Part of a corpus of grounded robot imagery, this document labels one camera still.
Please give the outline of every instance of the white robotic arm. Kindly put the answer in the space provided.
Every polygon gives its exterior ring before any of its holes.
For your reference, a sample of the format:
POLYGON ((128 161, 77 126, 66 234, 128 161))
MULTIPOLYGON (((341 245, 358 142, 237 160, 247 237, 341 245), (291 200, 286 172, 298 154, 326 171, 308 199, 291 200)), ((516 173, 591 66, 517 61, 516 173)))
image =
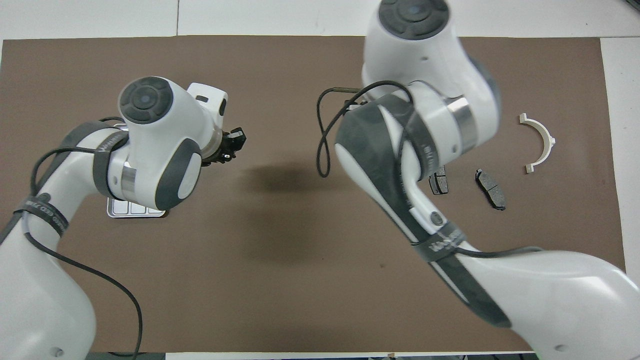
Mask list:
POLYGON ((242 147, 241 129, 221 130, 226 103, 227 94, 211 86, 185 91, 142 78, 120 94, 129 132, 90 122, 65 137, 61 147, 83 151, 57 154, 0 234, 0 358, 85 358, 95 337, 91 303, 58 260, 29 241, 55 251, 92 193, 176 206, 191 194, 201 165, 229 161, 242 147))
POLYGON ((451 290, 487 322, 517 332, 544 360, 640 359, 640 291, 585 254, 484 253, 417 181, 491 138, 499 93, 456 38, 442 0, 384 0, 365 41, 370 102, 346 113, 335 150, 345 171, 451 290))

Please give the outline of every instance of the velcro strap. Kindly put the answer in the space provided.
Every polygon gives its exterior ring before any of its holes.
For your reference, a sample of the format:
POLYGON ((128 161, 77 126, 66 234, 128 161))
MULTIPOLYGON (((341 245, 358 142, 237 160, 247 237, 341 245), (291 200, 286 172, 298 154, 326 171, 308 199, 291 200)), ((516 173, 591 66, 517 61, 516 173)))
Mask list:
POLYGON ((438 149, 431 132, 413 105, 394 95, 383 96, 378 99, 378 102, 404 127, 403 134, 409 140, 420 161, 419 180, 435 173, 439 166, 438 149))
POLYGON ((111 189, 109 189, 107 179, 109 162, 111 160, 111 153, 126 144, 127 141, 129 141, 129 133, 127 131, 112 133, 96 148, 95 154, 93 155, 93 183, 95 187, 104 196, 116 200, 122 199, 113 195, 111 189))
POLYGON ((55 206, 39 197, 27 197, 22 201, 22 204, 18 206, 14 213, 22 211, 34 214, 42 220, 45 220, 47 224, 51 225, 51 227, 53 227, 60 236, 62 236, 69 227, 69 221, 67 221, 67 218, 65 218, 65 216, 62 215, 55 206))
POLYGON ((458 245, 467 240, 467 235, 452 223, 446 223, 435 234, 412 245, 413 249, 428 263, 446 258, 452 254, 458 245))

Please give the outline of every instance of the round joint cap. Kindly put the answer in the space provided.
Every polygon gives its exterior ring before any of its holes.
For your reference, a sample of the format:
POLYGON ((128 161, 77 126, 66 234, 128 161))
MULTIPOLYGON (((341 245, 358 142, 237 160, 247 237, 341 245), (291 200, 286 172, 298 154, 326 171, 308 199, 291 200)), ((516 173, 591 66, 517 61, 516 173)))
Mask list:
POLYGON ((132 82, 120 95, 122 115, 136 124, 149 124, 161 119, 172 104, 173 92, 169 82, 155 76, 132 82))
POLYGON ((423 40, 444 29, 449 7, 444 0, 384 0, 378 10, 382 26, 407 40, 423 40))

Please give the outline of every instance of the white plastic bracket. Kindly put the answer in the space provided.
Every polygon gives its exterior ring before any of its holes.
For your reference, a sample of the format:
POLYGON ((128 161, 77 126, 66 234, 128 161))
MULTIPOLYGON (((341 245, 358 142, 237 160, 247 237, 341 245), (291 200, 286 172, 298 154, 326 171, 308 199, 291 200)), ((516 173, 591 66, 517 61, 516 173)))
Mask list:
POLYGON ((547 157, 549 157, 551 148, 556 144, 556 139, 551 136, 551 134, 549 134, 549 130, 547 130, 547 128, 543 124, 540 124, 540 122, 533 119, 528 119, 526 113, 520 114, 520 123, 532 126, 534 129, 538 130, 538 132, 542 136, 542 141, 544 142, 545 146, 542 150, 542 155, 540 155, 540 158, 536 162, 526 164, 525 169, 527 170, 527 174, 530 174, 534 170, 533 167, 540 165, 547 159, 547 157))

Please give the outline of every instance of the black cable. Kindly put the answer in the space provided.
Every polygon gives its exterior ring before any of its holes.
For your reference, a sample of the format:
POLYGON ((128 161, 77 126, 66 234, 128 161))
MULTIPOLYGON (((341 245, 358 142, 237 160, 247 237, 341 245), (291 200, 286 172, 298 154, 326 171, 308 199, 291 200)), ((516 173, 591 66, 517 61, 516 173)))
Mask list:
MULTIPOLYGON (((322 123, 322 116, 320 115, 320 103, 322 102, 323 97, 330 92, 341 92, 348 94, 357 94, 360 89, 357 88, 329 88, 323 91, 318 97, 318 101, 316 102, 316 115, 318 117, 318 126, 320 127, 320 132, 324 133, 324 126, 322 123)), ((324 151, 326 153, 326 158, 329 159, 329 144, 326 142, 326 137, 322 140, 322 146, 324 146, 324 151)), ((327 163, 327 172, 329 172, 330 164, 327 163)))
POLYGON ((461 247, 456 247, 454 252, 461 255, 470 256, 472 258, 493 259, 493 258, 503 258, 505 256, 527 254, 530 252, 538 252, 538 251, 544 251, 544 250, 545 249, 537 246, 525 246, 525 247, 519 247, 517 249, 511 249, 511 250, 483 252, 483 251, 473 251, 473 250, 463 249, 461 247))
POLYGON ((342 109, 340 109, 340 111, 338 111, 338 114, 336 114, 336 116, 334 116, 334 118, 331 120, 331 122, 329 122, 329 124, 327 125, 326 129, 322 132, 322 138, 320 139, 320 143, 318 144, 318 148, 317 148, 317 152, 316 152, 316 169, 318 171, 318 174, 321 177, 327 177, 329 176, 329 171, 331 170, 331 159, 329 157, 329 150, 328 150, 328 146, 327 146, 327 150, 326 150, 326 172, 323 172, 321 166, 320 166, 320 154, 322 153, 322 148, 323 146, 325 146, 327 144, 326 142, 326 137, 329 134, 329 131, 331 131, 331 128, 335 125, 336 121, 338 121, 338 119, 343 116, 346 112, 347 109, 349 108, 349 106, 351 106, 360 96, 363 96, 366 92, 368 92, 369 90, 373 89, 373 88, 377 88, 379 86, 384 86, 384 85, 391 85, 391 86, 395 86, 397 88, 399 88, 400 90, 402 90, 404 93, 406 93, 407 98, 409 100, 409 103, 413 104, 413 96, 411 95, 411 92, 409 92, 409 89, 407 89, 406 86, 397 83, 395 81, 389 81, 389 80, 383 80, 383 81, 377 81, 373 84, 367 85, 365 87, 363 87, 360 91, 358 91, 354 96, 352 96, 352 98, 350 98, 342 107, 342 109))
POLYGON ((27 240, 29 240, 29 242, 35 246, 38 250, 47 253, 50 256, 53 256, 56 259, 59 259, 60 261, 64 261, 65 263, 75 266, 77 268, 80 268, 86 272, 90 272, 93 275, 97 275, 107 281, 109 281, 111 284, 115 285, 118 289, 122 290, 128 297, 129 299, 131 299, 131 302, 133 302, 134 306, 136 307, 136 312, 138 313, 138 340, 136 342, 136 349, 134 350, 134 353, 132 355, 132 360, 135 360, 139 354, 139 350, 140 350, 140 343, 142 342, 142 309, 140 308, 140 304, 138 303, 138 300, 136 299, 135 296, 133 296, 133 294, 131 293, 131 291, 129 291, 129 289, 127 289, 123 284, 120 284, 117 280, 115 280, 114 278, 110 277, 109 275, 100 272, 92 267, 86 266, 82 263, 79 263, 73 259, 69 259, 68 257, 59 254, 51 249, 49 249, 48 247, 42 245, 40 242, 38 242, 38 240, 34 239, 33 236, 31 235, 31 233, 24 233, 24 236, 27 238, 27 240))
MULTIPOLYGON (((38 177, 38 169, 40 168, 40 166, 42 165, 42 163, 51 155, 53 154, 59 154, 61 152, 85 152, 85 153, 90 153, 90 154, 94 154, 95 153, 95 149, 88 149, 86 147, 59 147, 57 149, 53 149, 49 152, 47 152, 46 154, 44 154, 43 156, 40 157, 40 159, 38 159, 38 161, 36 161, 36 164, 33 167, 33 170, 31 171, 31 179, 30 179, 30 187, 31 187, 31 195, 32 196, 37 196, 38 192, 40 189, 38 189, 37 185, 36 185, 36 178, 38 177)), ((22 221, 25 223, 25 227, 28 226, 27 222, 26 222, 26 218, 23 217, 22 221)), ((138 314, 138 339, 136 341, 136 348, 133 352, 133 354, 131 355, 132 360, 136 360, 136 358, 138 357, 139 350, 140 350, 140 344, 142 343, 142 310, 140 308, 140 303, 138 303, 138 300, 136 299, 136 297, 133 295, 133 293, 131 293, 131 291, 129 291, 129 289, 127 289, 124 285, 120 284, 118 281, 116 281, 114 278, 110 277, 109 275, 102 273, 92 267, 86 266, 82 263, 79 263, 73 259, 70 259, 62 254, 59 254, 51 249, 49 249, 48 247, 42 245, 38 240, 36 240, 29 231, 25 231, 24 232, 24 236, 27 238, 27 240, 29 240, 29 242, 36 247, 38 250, 47 253, 50 256, 53 256, 56 259, 59 259, 60 261, 63 261, 69 265, 75 266, 77 268, 80 268, 86 272, 90 272, 91 274, 97 275, 107 281, 109 281, 111 284, 115 285, 118 289, 122 290, 131 300, 131 302, 133 302, 134 306, 136 307, 136 312, 138 314)))
POLYGON ((40 166, 42 165, 42 163, 51 155, 53 154, 59 154, 61 152, 68 152, 68 151, 77 151, 77 152, 87 152, 89 154, 94 154, 95 153, 95 149, 87 149, 86 147, 59 147, 57 149, 53 149, 49 152, 47 152, 46 154, 44 154, 43 156, 40 157, 40 159, 38 159, 38 161, 36 161, 36 164, 33 166, 33 170, 31 171, 31 180, 30 180, 30 188, 31 188, 31 196, 36 196, 38 195, 38 186, 36 185, 37 181, 36 178, 38 177, 38 168, 40 168, 40 166))
MULTIPOLYGON (((111 352, 111 351, 109 351, 108 354, 111 354, 111 355, 117 356, 117 357, 132 357, 133 354, 135 354, 135 353, 123 354, 123 353, 120 353, 120 352, 111 352)), ((138 352, 138 355, 144 355, 144 354, 146 354, 146 352, 138 352)))

